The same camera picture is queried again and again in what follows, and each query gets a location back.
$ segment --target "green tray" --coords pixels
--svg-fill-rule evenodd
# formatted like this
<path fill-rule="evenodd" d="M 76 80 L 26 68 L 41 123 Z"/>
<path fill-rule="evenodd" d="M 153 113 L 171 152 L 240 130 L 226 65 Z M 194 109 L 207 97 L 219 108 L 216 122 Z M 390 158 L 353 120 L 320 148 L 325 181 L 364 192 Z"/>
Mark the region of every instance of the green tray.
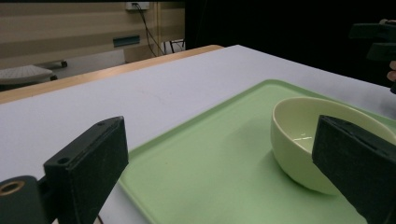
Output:
<path fill-rule="evenodd" d="M 264 81 L 131 150 L 121 186 L 151 223 L 365 224 L 344 196 L 306 189 L 276 163 L 271 113 L 293 96 L 329 99 Z"/>

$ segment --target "chair seat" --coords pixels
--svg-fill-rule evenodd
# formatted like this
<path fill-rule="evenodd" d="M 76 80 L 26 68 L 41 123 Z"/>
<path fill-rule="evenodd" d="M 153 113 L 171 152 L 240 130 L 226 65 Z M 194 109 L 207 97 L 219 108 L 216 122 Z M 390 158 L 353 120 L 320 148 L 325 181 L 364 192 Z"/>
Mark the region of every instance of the chair seat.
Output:
<path fill-rule="evenodd" d="M 0 85 L 14 85 L 38 81 L 54 76 L 52 71 L 35 65 L 0 70 Z"/>

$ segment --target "beige wall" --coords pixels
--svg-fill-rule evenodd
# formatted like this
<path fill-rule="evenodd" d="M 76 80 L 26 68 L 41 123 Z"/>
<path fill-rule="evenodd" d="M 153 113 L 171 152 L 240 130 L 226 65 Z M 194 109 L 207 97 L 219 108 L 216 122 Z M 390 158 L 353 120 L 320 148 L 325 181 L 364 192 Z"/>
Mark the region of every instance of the beige wall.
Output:
<path fill-rule="evenodd" d="M 161 4 L 173 10 L 172 4 Z M 175 14 L 177 19 L 166 16 L 162 22 L 167 12 L 159 11 L 161 4 L 150 3 L 150 9 L 144 12 L 151 33 L 157 41 L 162 39 L 160 33 L 165 39 L 172 38 L 172 33 L 184 36 L 184 8 Z M 127 35 L 140 35 L 140 43 L 123 49 L 143 54 L 149 50 L 139 12 L 126 11 L 124 3 L 0 4 L 0 68 L 114 50 L 113 38 Z"/>

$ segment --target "bolt hole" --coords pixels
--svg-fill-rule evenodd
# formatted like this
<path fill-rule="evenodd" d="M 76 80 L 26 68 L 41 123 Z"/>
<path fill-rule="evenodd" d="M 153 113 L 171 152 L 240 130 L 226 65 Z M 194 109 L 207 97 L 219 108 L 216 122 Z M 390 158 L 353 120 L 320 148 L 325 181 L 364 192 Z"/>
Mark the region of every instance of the bolt hole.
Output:
<path fill-rule="evenodd" d="M 5 196 L 20 190 L 24 185 L 24 181 L 12 181 L 0 186 L 0 196 Z"/>
<path fill-rule="evenodd" d="M 58 163 L 59 163 L 59 164 L 65 164 L 65 163 L 67 163 L 68 161 L 70 161 L 69 158 L 61 158 L 60 160 L 58 160 Z"/>

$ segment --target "floor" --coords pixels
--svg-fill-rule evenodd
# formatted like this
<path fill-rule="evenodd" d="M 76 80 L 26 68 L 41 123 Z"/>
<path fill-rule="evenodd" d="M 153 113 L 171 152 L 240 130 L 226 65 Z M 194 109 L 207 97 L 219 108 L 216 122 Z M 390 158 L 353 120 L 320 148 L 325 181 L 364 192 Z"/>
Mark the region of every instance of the floor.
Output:
<path fill-rule="evenodd" d="M 161 47 L 165 54 L 176 53 L 185 50 L 182 40 L 174 40 L 171 42 L 162 43 Z M 62 67 L 61 62 L 57 63 L 43 63 L 37 64 L 53 71 L 58 79 L 72 77 L 84 73 L 98 71 L 101 69 L 114 67 L 125 64 L 124 54 L 122 49 L 98 53 L 88 56 L 82 56 L 77 58 L 65 59 L 67 66 Z M 34 85 L 41 82 L 47 82 L 49 80 L 40 80 L 35 83 L 27 83 L 20 85 L 0 85 L 0 91 L 8 91 L 16 88 Z"/>

